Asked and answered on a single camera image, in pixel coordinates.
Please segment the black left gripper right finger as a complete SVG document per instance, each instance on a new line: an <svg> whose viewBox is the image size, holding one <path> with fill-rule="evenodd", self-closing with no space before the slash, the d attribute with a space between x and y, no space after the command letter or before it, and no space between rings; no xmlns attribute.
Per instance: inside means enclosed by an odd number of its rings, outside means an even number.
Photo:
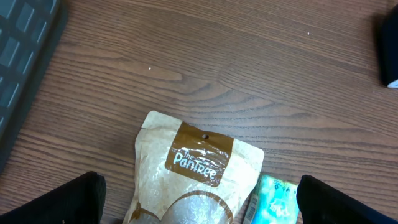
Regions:
<svg viewBox="0 0 398 224"><path fill-rule="evenodd" d="M340 192L303 175L297 203L304 224L397 224L397 221Z"/></svg>

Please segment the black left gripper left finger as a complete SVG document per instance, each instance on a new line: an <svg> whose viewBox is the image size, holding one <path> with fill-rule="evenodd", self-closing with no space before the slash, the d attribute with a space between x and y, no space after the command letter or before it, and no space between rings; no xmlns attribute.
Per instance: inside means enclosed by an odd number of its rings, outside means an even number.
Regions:
<svg viewBox="0 0 398 224"><path fill-rule="evenodd" d="M1 215L1 224L99 223L105 197L105 178L90 171Z"/></svg>

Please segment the teal tissue packet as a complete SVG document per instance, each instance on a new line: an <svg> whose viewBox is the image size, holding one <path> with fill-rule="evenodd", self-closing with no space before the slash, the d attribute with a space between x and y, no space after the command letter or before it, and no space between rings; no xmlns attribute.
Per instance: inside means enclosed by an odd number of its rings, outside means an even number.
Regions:
<svg viewBox="0 0 398 224"><path fill-rule="evenodd" d="M243 224L296 224L298 185L262 173L251 193Z"/></svg>

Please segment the white packet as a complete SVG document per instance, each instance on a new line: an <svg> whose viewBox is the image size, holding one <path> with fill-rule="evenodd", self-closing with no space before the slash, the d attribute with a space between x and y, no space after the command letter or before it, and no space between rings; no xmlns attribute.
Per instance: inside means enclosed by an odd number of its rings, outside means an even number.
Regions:
<svg viewBox="0 0 398 224"><path fill-rule="evenodd" d="M151 111L135 140L124 223L232 223L256 186L262 149Z"/></svg>

